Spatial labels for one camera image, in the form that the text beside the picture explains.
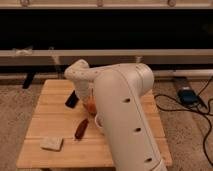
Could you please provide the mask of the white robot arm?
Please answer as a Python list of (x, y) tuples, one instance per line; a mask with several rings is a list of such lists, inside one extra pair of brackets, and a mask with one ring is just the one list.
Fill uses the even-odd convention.
[(65, 70), (76, 95), (93, 96), (116, 171), (167, 171), (141, 105), (154, 75), (142, 63), (91, 68), (79, 60)]

